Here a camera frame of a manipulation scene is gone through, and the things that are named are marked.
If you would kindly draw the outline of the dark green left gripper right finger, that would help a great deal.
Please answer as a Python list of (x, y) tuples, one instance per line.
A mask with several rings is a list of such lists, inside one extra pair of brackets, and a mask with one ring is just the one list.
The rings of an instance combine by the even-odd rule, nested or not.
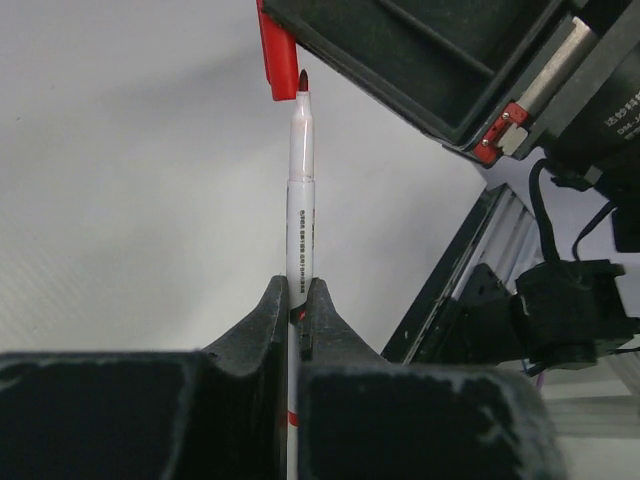
[(312, 353), (297, 382), (301, 479), (565, 479), (544, 403), (522, 374), (384, 360), (337, 313), (307, 300)]

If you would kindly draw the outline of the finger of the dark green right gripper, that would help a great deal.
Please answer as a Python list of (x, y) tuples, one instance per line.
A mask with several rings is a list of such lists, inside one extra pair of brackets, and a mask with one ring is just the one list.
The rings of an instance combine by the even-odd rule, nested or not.
[(266, 1), (306, 50), (422, 133), (464, 147), (558, 24), (564, 1)]

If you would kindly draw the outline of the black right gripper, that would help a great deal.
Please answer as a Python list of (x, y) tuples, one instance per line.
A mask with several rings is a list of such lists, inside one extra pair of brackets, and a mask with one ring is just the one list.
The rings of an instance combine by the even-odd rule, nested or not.
[(541, 149), (586, 170), (639, 140), (636, 1), (474, 1), (464, 38), (492, 74), (464, 154), (485, 169)]

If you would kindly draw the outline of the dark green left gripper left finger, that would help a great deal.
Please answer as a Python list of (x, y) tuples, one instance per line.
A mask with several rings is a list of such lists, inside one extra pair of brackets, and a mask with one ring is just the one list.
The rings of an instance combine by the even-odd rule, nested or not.
[(5, 479), (282, 479), (285, 278), (191, 351), (1, 358)]

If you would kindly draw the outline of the red pen cap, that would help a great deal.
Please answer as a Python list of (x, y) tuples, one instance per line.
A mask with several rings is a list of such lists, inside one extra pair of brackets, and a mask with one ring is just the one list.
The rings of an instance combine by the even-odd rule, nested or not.
[(264, 1), (256, 1), (265, 75), (275, 102), (294, 100), (299, 85), (296, 42), (264, 11)]

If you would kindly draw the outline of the white marker red end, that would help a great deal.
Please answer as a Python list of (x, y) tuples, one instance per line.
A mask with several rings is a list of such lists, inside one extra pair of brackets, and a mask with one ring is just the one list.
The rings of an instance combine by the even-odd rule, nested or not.
[(289, 292), (287, 353), (287, 477), (297, 473), (297, 379), (306, 302), (314, 271), (315, 168), (314, 118), (309, 79), (302, 71), (291, 119), (286, 203), (286, 279)]

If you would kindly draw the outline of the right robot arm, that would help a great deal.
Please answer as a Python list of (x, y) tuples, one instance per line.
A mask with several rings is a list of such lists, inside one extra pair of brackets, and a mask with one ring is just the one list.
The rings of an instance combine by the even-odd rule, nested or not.
[(635, 1), (261, 1), (275, 100), (303, 47), (427, 137), (491, 168), (534, 149), (523, 204), (484, 193), (383, 349), (398, 363), (581, 369), (639, 330), (607, 260), (562, 259), (539, 178), (606, 203), (618, 251), (639, 249)]

